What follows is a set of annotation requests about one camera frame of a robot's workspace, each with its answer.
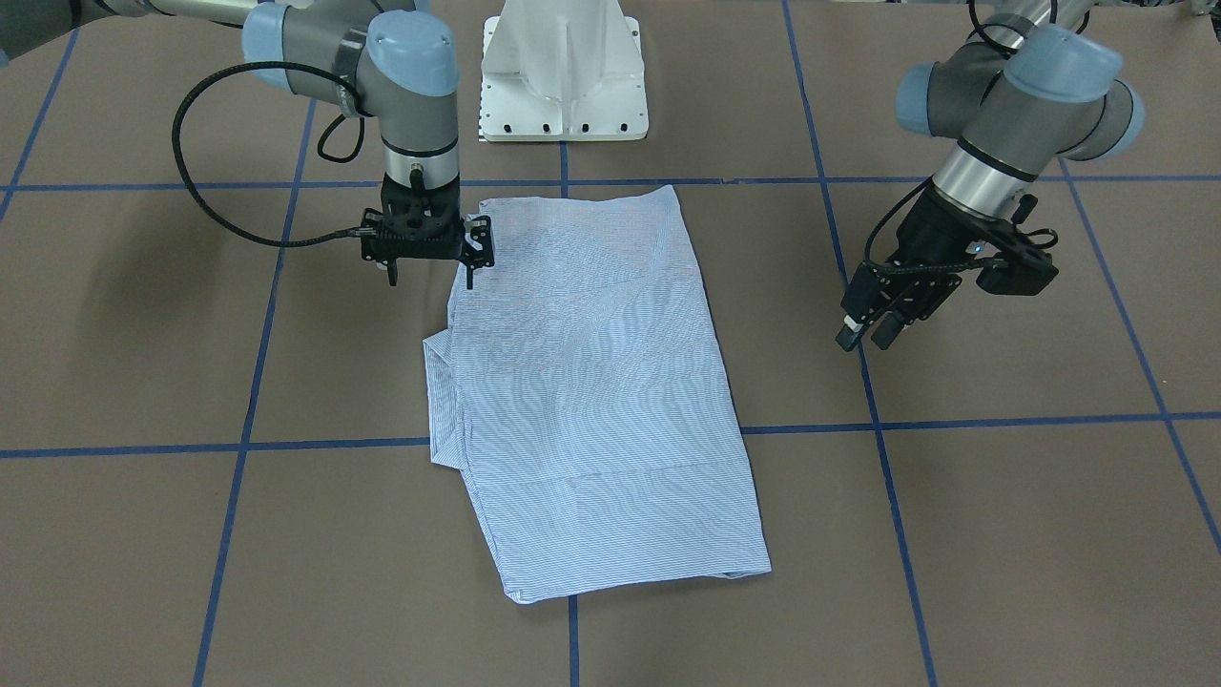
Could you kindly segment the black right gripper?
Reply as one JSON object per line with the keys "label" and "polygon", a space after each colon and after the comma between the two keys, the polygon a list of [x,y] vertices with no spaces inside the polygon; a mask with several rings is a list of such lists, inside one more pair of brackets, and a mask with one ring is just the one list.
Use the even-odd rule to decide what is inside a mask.
{"label": "black right gripper", "polygon": [[398,283],[397,260],[455,260],[466,266],[466,290],[477,268],[495,265],[488,215],[462,214],[462,179],[436,188],[421,181],[407,184],[383,176],[381,209],[361,218],[361,259],[383,264],[388,286]]}

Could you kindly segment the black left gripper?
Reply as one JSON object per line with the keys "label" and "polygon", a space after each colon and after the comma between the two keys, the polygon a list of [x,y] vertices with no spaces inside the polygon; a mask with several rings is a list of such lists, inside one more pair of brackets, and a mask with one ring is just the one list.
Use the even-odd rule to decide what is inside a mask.
{"label": "black left gripper", "polygon": [[1021,229],[1038,201],[1024,193],[1010,218],[982,217],[943,196],[932,178],[921,181],[869,232],[842,292],[838,347],[855,351],[873,329],[874,347],[889,349],[958,290],[965,271],[993,295],[1037,297],[1059,275],[1056,232]]}

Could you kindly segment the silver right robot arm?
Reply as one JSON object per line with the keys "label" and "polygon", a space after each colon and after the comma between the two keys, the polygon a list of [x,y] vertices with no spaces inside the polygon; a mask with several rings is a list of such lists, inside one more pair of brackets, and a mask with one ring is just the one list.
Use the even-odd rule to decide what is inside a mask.
{"label": "silver right robot arm", "polygon": [[[2,62],[71,31],[111,18],[171,16],[241,31],[239,65],[208,74],[179,101],[172,121],[175,164],[201,212],[241,239],[289,249],[357,239],[361,257],[391,286],[400,260],[454,260],[474,277],[495,265],[492,222],[462,210],[455,38],[422,1],[5,1]],[[189,109],[232,74],[258,73],[280,90],[339,109],[339,121],[379,122],[383,146],[380,207],[350,229],[313,239],[270,239],[241,229],[197,189],[179,143]]]}

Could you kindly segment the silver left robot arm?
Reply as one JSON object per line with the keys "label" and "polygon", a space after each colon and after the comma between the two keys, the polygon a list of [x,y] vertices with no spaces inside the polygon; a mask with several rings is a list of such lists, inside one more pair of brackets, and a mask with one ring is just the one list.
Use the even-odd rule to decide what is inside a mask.
{"label": "silver left robot arm", "polygon": [[930,318],[967,271],[982,290],[1037,297],[1059,275],[1053,229],[1026,231],[1032,185],[1054,160],[1125,153],[1147,104],[1122,81],[1125,59],[1085,38],[1090,1],[1002,1],[952,55],[897,87],[904,131],[952,151],[874,226],[840,305],[838,347],[886,349]]}

